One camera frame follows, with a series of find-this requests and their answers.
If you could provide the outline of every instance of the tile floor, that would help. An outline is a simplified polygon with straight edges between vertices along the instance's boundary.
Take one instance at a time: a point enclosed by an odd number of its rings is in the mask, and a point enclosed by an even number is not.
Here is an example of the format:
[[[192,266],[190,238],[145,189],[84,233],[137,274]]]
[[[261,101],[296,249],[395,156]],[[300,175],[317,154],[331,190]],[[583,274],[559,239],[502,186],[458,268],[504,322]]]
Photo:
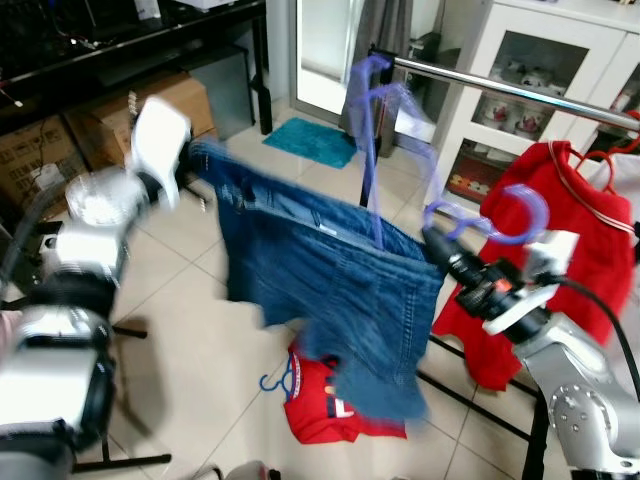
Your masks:
[[[287,112],[280,122],[293,114]],[[263,138],[252,128],[228,146],[271,174],[358,201],[359,162],[335,170],[265,146]],[[417,233],[424,195],[420,169],[397,149],[392,158],[381,159],[379,178],[383,215]],[[213,196],[200,181],[197,188]],[[263,374],[277,376],[285,368],[294,333],[286,327],[262,330],[256,307],[224,300],[226,253],[215,215],[215,201],[203,213],[184,193],[177,212],[155,212],[141,225],[113,318],[149,331],[146,340],[119,337],[115,343],[120,388],[110,427],[114,457],[171,452],[173,461],[76,478],[189,480],[212,463],[228,472],[253,459],[279,469],[286,480],[520,478],[525,442],[427,384],[421,388],[431,413],[410,427],[408,441],[360,436],[354,444],[300,445],[286,423],[282,394],[258,387]],[[483,243],[473,234],[467,241],[474,248]],[[452,288],[446,282],[440,307]],[[421,366],[461,395],[530,428],[533,402],[518,390],[482,391],[462,360],[437,345],[429,346]],[[545,478],[568,478],[557,441],[553,435],[549,439]],[[98,454],[95,449],[82,459]]]

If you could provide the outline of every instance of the cup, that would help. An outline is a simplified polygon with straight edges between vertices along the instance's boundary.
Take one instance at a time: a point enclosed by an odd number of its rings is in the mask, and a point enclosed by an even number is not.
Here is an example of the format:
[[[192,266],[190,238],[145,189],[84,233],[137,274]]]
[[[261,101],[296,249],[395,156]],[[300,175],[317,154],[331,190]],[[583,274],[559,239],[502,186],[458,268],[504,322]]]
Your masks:
[[[513,102],[509,106],[509,111],[507,113],[507,121],[504,122],[502,129],[508,133],[515,133],[516,124],[520,121],[520,118],[522,118],[523,111],[524,110],[521,103]]]
[[[522,117],[520,121],[516,123],[516,134],[518,130],[521,132],[528,132],[536,134],[542,128],[542,124],[547,119],[547,113],[544,109],[534,106],[527,106],[522,111]]]
[[[520,122],[518,122],[516,123],[516,128],[514,133],[519,137],[526,138],[528,140],[535,140],[538,135],[538,130],[533,130],[533,131],[525,130],[520,125]]]
[[[509,102],[500,98],[487,98],[484,117],[493,122],[504,123],[509,112]]]
[[[567,86],[558,82],[549,83],[547,88],[551,93],[559,97],[564,97],[564,94],[567,93]]]
[[[549,72],[540,68],[534,68],[530,72],[527,72],[524,77],[522,77],[522,81],[520,83],[522,85],[526,85],[527,87],[536,89],[546,87],[547,85],[549,85],[550,80],[551,74]]]

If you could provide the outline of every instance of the blue hanger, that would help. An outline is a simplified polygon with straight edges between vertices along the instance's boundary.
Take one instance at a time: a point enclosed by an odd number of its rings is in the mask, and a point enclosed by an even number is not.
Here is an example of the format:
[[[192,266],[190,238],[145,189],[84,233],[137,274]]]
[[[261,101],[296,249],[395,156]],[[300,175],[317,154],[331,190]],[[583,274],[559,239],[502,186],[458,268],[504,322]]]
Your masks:
[[[360,62],[356,63],[352,67],[352,77],[354,78],[354,86],[357,88],[350,88],[351,96],[347,99],[349,105],[349,113],[351,117],[353,134],[356,139],[358,148],[367,152],[367,161],[372,163],[375,155],[374,147],[374,132],[373,132],[373,112],[371,109],[371,102],[374,99],[382,100],[385,103],[389,103],[389,99],[393,98],[397,102],[391,102],[396,107],[400,103],[407,113],[414,118],[421,118],[424,115],[421,113],[420,108],[416,104],[413,95],[406,86],[399,83],[392,83],[389,85],[382,85],[373,89],[369,88],[370,78],[374,73],[387,69],[391,66],[391,62],[384,57],[378,55],[372,55]],[[362,117],[364,119],[363,128],[358,128],[361,122],[356,121],[357,118]],[[437,154],[435,150],[422,142],[418,142],[416,145],[418,152],[416,161],[418,167],[422,173],[431,172],[430,182],[433,183],[433,190],[438,192],[438,198],[435,199],[430,205],[428,205],[423,213],[423,221],[425,226],[429,226],[432,222],[433,214],[437,209],[445,209],[450,214],[452,219],[456,222],[455,229],[448,234],[449,238],[456,239],[462,232],[470,227],[474,226],[478,228],[482,233],[487,235],[491,240],[498,243],[507,245],[519,245],[530,242],[540,232],[542,232],[549,221],[549,209],[544,199],[534,190],[525,185],[512,185],[504,189],[504,194],[517,199],[522,202],[529,211],[529,226],[526,231],[519,235],[507,235],[500,232],[488,218],[468,217],[462,207],[455,203],[443,200],[441,192],[443,187],[436,176],[436,163]],[[372,178],[365,179],[371,185],[371,191],[376,199],[376,177],[375,167],[369,165],[367,169],[371,172]],[[379,248],[382,248],[382,234],[380,225],[380,216],[378,205],[375,204],[373,230],[375,233],[376,244]]]
[[[289,354],[289,361],[287,362],[287,369],[284,371],[284,373],[282,374],[282,377],[280,378],[280,380],[278,380],[276,383],[273,384],[273,386],[271,387],[267,387],[265,386],[264,382],[265,380],[267,380],[269,378],[269,375],[263,375],[260,378],[260,389],[264,392],[273,392],[274,390],[276,390],[278,387],[282,387],[282,389],[284,390],[284,393],[286,394],[286,401],[288,402],[289,400],[291,400],[291,390],[287,388],[287,386],[285,385],[285,380],[287,375],[291,375],[291,377],[293,378],[293,368],[291,368],[291,360],[293,358],[293,353]]]

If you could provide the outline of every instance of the white floor tile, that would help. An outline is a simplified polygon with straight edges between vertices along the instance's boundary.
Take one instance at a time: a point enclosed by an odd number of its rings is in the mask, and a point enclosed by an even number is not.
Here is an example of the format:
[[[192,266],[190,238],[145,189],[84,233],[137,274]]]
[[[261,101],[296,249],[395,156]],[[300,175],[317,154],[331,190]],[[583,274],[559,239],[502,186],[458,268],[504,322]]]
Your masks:
[[[356,205],[360,200],[362,170],[356,159],[341,169],[314,163],[298,182],[311,190]]]
[[[285,180],[295,180],[314,162],[279,148],[264,145],[264,136],[253,129],[227,140],[229,152],[240,162]]]
[[[396,170],[419,178],[429,178],[431,176],[427,162],[425,162],[423,158],[400,147],[395,147],[391,155],[387,158],[379,157],[378,165],[395,168]]]
[[[423,380],[418,385],[427,401],[429,422],[457,440],[469,408]]]
[[[446,480],[509,480],[511,478],[468,448],[458,445]]]
[[[182,256],[139,229],[130,238],[129,252],[129,264],[111,315],[112,323],[140,305],[188,265]]]
[[[567,466],[560,441],[552,428],[549,428],[547,434],[547,450],[544,455],[544,479],[571,480],[571,470]]]
[[[427,354],[418,363],[418,369],[429,374],[443,385],[469,399],[473,397],[476,384],[471,380],[464,360],[431,342]]]
[[[392,223],[415,240],[422,241],[422,208],[406,203],[393,217]]]
[[[529,370],[527,370],[525,367],[522,367],[520,371],[515,374],[513,379],[527,385],[528,387],[533,388],[534,390],[538,389],[538,384],[533,380],[533,377],[529,373]]]
[[[381,206],[386,202],[389,207],[393,207],[393,211],[383,211],[383,215],[392,219],[420,186],[421,179],[386,165],[378,165],[377,173]]]
[[[229,257],[224,241],[220,240],[209,250],[204,252],[195,262],[195,265],[213,276],[221,283],[227,281],[227,269],[229,268]]]
[[[174,455],[145,469],[153,478],[194,474],[258,393],[260,377],[286,357],[291,331],[260,329],[260,310],[227,302],[224,291],[192,265],[123,322],[143,321],[149,337],[118,338],[121,404],[110,433],[130,455]]]
[[[519,388],[508,385],[505,392],[494,392],[478,387],[473,401],[523,432],[531,431],[536,399]]]
[[[109,453],[112,460],[123,460],[128,458],[111,439],[109,439]],[[98,462],[102,460],[101,445],[95,445],[91,450],[82,453],[78,457],[78,463]],[[73,475],[74,480],[149,480],[144,472],[138,467],[121,468],[114,470],[102,470],[97,472],[78,473]]]
[[[228,472],[260,459],[287,480],[444,478],[455,441],[426,422],[408,428],[409,440],[361,435],[353,444],[301,445],[289,429],[283,401],[281,391],[260,393],[207,463]]]
[[[473,410],[467,416],[459,441],[513,478],[522,477],[528,443]]]
[[[215,199],[207,211],[190,193],[180,194],[174,211],[154,208],[140,228],[189,261],[193,261],[221,238]]]

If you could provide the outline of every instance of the jeans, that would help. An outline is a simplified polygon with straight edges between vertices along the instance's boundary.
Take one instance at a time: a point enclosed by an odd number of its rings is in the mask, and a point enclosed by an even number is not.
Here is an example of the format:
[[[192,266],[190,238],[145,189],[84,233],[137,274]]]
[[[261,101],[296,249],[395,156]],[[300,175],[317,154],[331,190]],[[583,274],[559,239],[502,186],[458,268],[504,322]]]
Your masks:
[[[194,143],[190,157],[218,197],[228,299],[259,304],[267,325],[305,318],[301,353],[340,358],[336,395],[362,415],[423,416],[415,371],[443,282],[423,246],[383,221],[377,249],[366,209],[260,174],[219,146]]]

